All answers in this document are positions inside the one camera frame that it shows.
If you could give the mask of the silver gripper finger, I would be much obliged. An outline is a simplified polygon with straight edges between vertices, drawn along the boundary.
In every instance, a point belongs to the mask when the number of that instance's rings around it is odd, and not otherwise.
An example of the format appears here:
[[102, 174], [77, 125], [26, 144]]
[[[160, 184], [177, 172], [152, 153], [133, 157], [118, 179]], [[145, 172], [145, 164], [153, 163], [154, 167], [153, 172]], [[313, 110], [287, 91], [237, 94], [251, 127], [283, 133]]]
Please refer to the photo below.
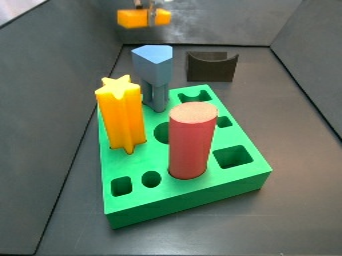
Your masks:
[[142, 9], [141, 0], [133, 0], [133, 5], [136, 9]]
[[156, 18], [156, 0], [148, 0], [148, 26], [154, 26]]

